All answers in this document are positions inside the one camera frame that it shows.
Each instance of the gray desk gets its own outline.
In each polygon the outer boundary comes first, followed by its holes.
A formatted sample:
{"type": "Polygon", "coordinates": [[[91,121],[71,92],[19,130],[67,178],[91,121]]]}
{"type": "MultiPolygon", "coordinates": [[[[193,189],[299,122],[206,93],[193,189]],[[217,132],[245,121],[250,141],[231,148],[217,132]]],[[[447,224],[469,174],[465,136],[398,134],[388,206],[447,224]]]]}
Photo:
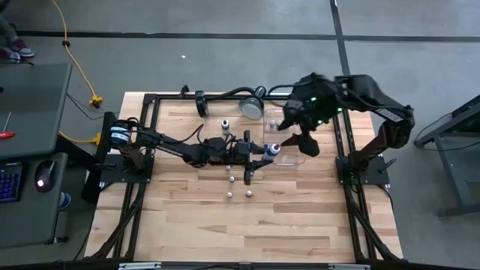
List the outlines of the gray desk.
{"type": "Polygon", "coordinates": [[[68,156],[57,153],[51,156],[29,158],[23,162],[22,198],[19,202],[0,204],[0,248],[23,245],[49,244],[55,233],[59,213],[59,197],[68,156]],[[47,193],[35,188],[35,170],[41,161],[51,158],[57,162],[56,183],[47,193]]]}
{"type": "Polygon", "coordinates": [[[0,66],[0,127],[12,112],[7,131],[16,133],[0,140],[0,160],[52,153],[62,120],[70,64],[0,66]]]}

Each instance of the person's foot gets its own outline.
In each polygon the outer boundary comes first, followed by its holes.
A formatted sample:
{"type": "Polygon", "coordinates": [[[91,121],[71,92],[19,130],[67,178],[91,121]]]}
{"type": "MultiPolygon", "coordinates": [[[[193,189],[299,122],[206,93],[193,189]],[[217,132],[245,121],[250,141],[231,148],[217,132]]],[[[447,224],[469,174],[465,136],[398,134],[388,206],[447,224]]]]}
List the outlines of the person's foot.
{"type": "Polygon", "coordinates": [[[34,57],[35,56],[35,53],[33,52],[32,49],[28,48],[25,43],[23,42],[23,40],[17,38],[16,40],[14,41],[11,41],[8,46],[10,47],[10,49],[12,49],[14,52],[17,52],[20,54],[20,56],[22,57],[34,57]]]}
{"type": "Polygon", "coordinates": [[[0,59],[7,59],[12,63],[19,64],[20,54],[18,52],[14,52],[10,48],[0,47],[0,59]]]}

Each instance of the wooden table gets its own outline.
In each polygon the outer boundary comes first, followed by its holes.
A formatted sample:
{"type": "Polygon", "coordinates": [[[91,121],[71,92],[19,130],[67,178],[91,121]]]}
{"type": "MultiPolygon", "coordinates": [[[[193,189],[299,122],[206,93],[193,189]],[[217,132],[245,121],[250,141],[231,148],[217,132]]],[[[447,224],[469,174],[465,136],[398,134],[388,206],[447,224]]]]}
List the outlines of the wooden table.
{"type": "MultiPolygon", "coordinates": [[[[140,117],[144,94],[125,93],[121,119],[140,117]]],[[[253,141],[261,143],[263,121],[242,116],[237,104],[210,103],[210,117],[200,118],[191,100],[162,100],[157,131],[180,140],[204,123],[202,138],[219,137],[221,120],[227,119],[238,137],[248,129],[253,141]]],[[[350,116],[360,149],[374,137],[371,119],[367,113],[350,112],[350,116]]],[[[251,186],[243,184],[240,166],[232,172],[224,166],[194,169],[176,156],[157,151],[152,181],[145,193],[135,260],[354,262],[344,191],[335,169],[338,154],[333,124],[320,126],[313,137],[319,142],[320,155],[309,157],[295,169],[262,168],[256,171],[251,186]],[[228,181],[230,175],[237,179],[233,184],[228,181]],[[245,196],[247,190],[253,192],[251,198],[245,196]],[[232,199],[226,196],[229,191],[232,199]]],[[[378,187],[364,189],[373,228],[401,257],[389,198],[378,187]]],[[[101,193],[86,256],[97,251],[119,222],[124,192],[125,184],[118,183],[101,193]]],[[[363,229],[358,232],[366,254],[365,234],[363,229]]]]}

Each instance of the gray floor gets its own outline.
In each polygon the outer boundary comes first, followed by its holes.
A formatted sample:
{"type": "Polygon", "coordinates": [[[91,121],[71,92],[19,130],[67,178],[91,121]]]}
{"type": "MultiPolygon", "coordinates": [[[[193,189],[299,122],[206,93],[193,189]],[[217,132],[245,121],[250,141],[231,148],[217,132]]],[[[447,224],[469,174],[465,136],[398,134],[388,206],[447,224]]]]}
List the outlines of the gray floor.
{"type": "MultiPolygon", "coordinates": [[[[58,2],[72,31],[335,33],[328,0],[58,2]]],[[[345,35],[480,36],[476,0],[337,0],[337,6],[345,35]]],[[[19,29],[62,30],[59,15],[47,0],[12,1],[4,15],[19,29]]],[[[37,53],[36,64],[69,62],[61,40],[25,37],[37,53]]],[[[334,40],[71,38],[70,42],[105,99],[103,108],[112,111],[119,110],[126,91],[178,91],[188,84],[192,89],[222,92],[244,85],[293,83],[312,71],[329,77],[341,74],[334,40]]],[[[415,108],[413,136],[480,93],[476,83],[480,43],[346,42],[346,53],[353,74],[370,74],[385,93],[415,108]]],[[[91,96],[75,70],[69,92],[85,104],[91,96]]],[[[373,122],[378,127],[381,120],[373,118],[373,122]]],[[[89,121],[68,103],[61,129],[89,139],[100,131],[101,121],[89,121]]],[[[480,268],[480,214],[437,218],[437,211],[455,206],[438,154],[419,151],[409,143],[385,156],[398,159],[388,173],[405,258],[480,268]]],[[[71,241],[58,250],[0,250],[0,263],[71,260],[91,215],[75,218],[71,241]]]]}

